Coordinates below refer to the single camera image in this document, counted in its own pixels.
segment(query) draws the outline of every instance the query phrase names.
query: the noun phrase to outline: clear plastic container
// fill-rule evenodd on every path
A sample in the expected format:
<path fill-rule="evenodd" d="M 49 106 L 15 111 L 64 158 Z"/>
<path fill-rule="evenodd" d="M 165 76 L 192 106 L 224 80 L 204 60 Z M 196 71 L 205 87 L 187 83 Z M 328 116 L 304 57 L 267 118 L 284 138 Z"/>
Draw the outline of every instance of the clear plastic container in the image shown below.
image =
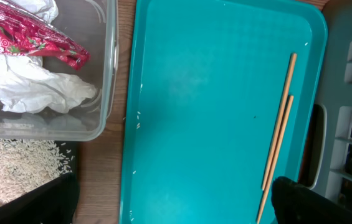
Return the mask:
<path fill-rule="evenodd" d="M 2 111 L 0 138 L 88 141 L 101 134 L 110 114 L 115 89 L 118 58 L 117 0 L 95 0 L 105 13 L 105 22 L 89 1 L 56 0 L 58 17 L 52 25 L 85 47 L 91 59 L 78 71 L 57 58 L 45 57 L 44 67 L 51 72 L 78 75 L 95 85 L 97 95 L 85 100 L 67 114 L 49 108 L 37 114 Z"/>

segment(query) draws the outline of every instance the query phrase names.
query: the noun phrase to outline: white cloth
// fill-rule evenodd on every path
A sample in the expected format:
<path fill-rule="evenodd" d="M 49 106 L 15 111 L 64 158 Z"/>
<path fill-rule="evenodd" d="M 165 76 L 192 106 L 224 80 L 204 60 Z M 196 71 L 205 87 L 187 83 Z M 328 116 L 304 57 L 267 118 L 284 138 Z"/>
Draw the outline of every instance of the white cloth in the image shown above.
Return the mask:
<path fill-rule="evenodd" d="M 28 12 L 51 23 L 58 16 L 58 7 L 54 0 L 10 0 Z"/>
<path fill-rule="evenodd" d="M 39 58 L 0 54 L 0 101 L 3 111 L 38 113 L 46 106 L 68 113 L 96 89 L 76 75 L 51 73 Z"/>

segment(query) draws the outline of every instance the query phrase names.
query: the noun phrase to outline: chopstick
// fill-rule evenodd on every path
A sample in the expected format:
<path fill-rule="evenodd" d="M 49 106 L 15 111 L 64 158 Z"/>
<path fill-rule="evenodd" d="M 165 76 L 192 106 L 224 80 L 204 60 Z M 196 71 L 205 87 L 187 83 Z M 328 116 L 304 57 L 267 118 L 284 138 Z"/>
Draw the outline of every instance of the chopstick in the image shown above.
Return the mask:
<path fill-rule="evenodd" d="M 283 139 L 283 135 L 285 134 L 285 128 L 287 127 L 289 113 L 290 113 L 290 108 L 292 107 L 292 102 L 293 102 L 293 95 L 290 95 L 289 96 L 289 100 L 288 100 L 287 110 L 286 110 L 285 116 L 284 116 L 284 118 L 282 120 L 280 138 L 278 140 L 277 147 L 275 149 L 275 155 L 274 155 L 274 158 L 273 158 L 273 161 L 272 161 L 269 178 L 267 180 L 267 185 L 265 186 L 264 194 L 263 194 L 263 197 L 262 197 L 262 202 L 260 204 L 259 215 L 257 217 L 257 224 L 260 223 L 260 219 L 262 218 L 265 202 L 267 200 L 267 196 L 269 196 L 271 180 L 273 179 L 275 166 L 277 165 L 278 155 L 280 154 L 281 145 L 282 145 L 282 139 Z"/>
<path fill-rule="evenodd" d="M 280 132 L 282 116 L 283 116 L 283 112 L 285 110 L 285 105 L 287 104 L 290 82 L 292 81 L 292 75 L 293 75 L 293 71 L 295 69 L 296 58 L 297 58 L 297 54 L 293 53 L 291 55 L 290 62 L 289 62 L 287 80 L 286 80 L 284 87 L 283 87 L 281 105 L 280 105 L 280 110 L 278 112 L 277 122 L 276 122 L 274 133 L 273 133 L 273 139 L 271 141 L 270 153 L 269 153 L 269 157 L 267 158 L 267 165 L 265 166 L 262 190 L 264 190 L 265 186 L 267 185 L 267 179 L 269 176 L 271 161 L 273 160 L 274 150 L 275 150 L 275 146 L 277 145 L 278 134 Z"/>

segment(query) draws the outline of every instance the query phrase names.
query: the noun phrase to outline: rice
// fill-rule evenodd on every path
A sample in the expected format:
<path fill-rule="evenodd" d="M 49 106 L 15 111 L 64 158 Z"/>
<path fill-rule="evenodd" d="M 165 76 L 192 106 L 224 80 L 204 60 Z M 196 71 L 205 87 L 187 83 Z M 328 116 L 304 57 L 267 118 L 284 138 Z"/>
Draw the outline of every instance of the rice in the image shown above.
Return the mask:
<path fill-rule="evenodd" d="M 0 206 L 71 172 L 68 160 L 53 141 L 0 139 Z"/>

